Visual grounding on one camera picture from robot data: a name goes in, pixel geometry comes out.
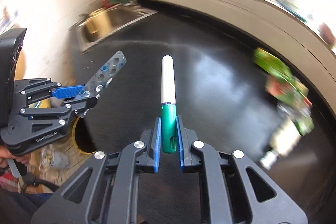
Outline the green snack packet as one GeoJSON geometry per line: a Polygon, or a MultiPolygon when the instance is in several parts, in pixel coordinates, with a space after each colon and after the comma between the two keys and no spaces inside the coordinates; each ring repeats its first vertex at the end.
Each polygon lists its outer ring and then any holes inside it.
{"type": "Polygon", "coordinates": [[[274,77],[293,81],[293,75],[288,66],[286,66],[276,56],[270,54],[262,48],[257,48],[254,51],[253,61],[256,65],[264,69],[270,75],[274,77]]]}

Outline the green white marker pen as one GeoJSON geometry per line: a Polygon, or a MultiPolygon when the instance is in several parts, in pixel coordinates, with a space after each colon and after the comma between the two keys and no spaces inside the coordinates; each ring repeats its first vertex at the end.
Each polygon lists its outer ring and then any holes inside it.
{"type": "Polygon", "coordinates": [[[176,96],[174,61],[169,55],[162,58],[161,73],[161,134],[164,153],[176,151],[176,96]]]}

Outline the steel kitchen sink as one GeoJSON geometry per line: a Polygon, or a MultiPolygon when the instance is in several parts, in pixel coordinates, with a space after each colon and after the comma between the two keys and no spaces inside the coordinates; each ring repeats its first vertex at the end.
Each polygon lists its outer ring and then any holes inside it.
{"type": "Polygon", "coordinates": [[[69,28],[70,49],[84,54],[107,38],[156,14],[137,2],[116,4],[79,15],[79,20],[69,28]]]}

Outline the white squeezed plastic bottle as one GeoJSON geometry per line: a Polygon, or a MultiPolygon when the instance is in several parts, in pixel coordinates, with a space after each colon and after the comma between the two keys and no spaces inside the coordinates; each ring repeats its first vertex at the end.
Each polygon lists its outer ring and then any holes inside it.
{"type": "Polygon", "coordinates": [[[287,157],[301,139],[301,134],[290,118],[284,122],[272,134],[268,149],[260,159],[260,164],[267,170],[277,161],[278,157],[287,157]]]}

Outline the green cartoon paper bag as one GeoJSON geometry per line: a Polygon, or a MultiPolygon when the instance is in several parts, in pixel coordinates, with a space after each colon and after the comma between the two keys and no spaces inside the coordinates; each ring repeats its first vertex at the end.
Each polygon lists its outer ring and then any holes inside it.
{"type": "Polygon", "coordinates": [[[314,129],[311,117],[312,103],[293,85],[280,77],[268,75],[265,89],[277,99],[278,111],[294,123],[301,136],[307,135],[314,129]]]}

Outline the silver pill blister pack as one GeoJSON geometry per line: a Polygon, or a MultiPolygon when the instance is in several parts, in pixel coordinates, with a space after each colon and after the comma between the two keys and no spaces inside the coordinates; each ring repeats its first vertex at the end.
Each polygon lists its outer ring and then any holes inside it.
{"type": "Polygon", "coordinates": [[[122,51],[117,51],[85,84],[75,99],[96,97],[108,87],[127,60],[122,51]]]}

